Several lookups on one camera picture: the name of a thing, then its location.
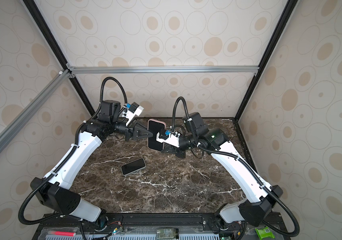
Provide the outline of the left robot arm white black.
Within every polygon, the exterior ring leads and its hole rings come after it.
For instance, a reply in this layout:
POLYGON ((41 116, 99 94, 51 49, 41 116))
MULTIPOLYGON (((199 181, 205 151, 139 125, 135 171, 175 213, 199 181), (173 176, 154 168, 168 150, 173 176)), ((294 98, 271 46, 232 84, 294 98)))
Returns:
POLYGON ((44 178, 35 178, 31 182, 38 201, 62 215, 72 215, 101 227, 106 221, 103 210, 70 188, 83 165, 108 136, 121 133, 127 141, 153 136, 136 119, 143 110, 137 103, 121 107, 118 101, 102 101, 97 115, 76 131, 75 142, 61 161, 44 178))

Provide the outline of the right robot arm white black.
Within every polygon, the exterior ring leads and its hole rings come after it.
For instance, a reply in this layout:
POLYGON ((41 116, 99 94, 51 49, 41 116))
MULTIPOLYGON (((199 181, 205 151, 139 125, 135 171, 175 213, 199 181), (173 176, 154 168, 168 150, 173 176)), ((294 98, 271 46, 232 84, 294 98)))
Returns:
POLYGON ((187 131, 185 136, 179 132, 161 129, 156 140, 172 146, 176 154, 184 154, 185 150, 199 148, 217 160, 238 183, 246 198, 219 209, 219 219, 226 224, 246 221, 258 227, 269 215, 276 204, 272 197, 280 198, 283 190, 278 185, 272 186, 258 175, 241 157, 229 137, 219 128, 210 130, 199 113, 182 119, 187 131))

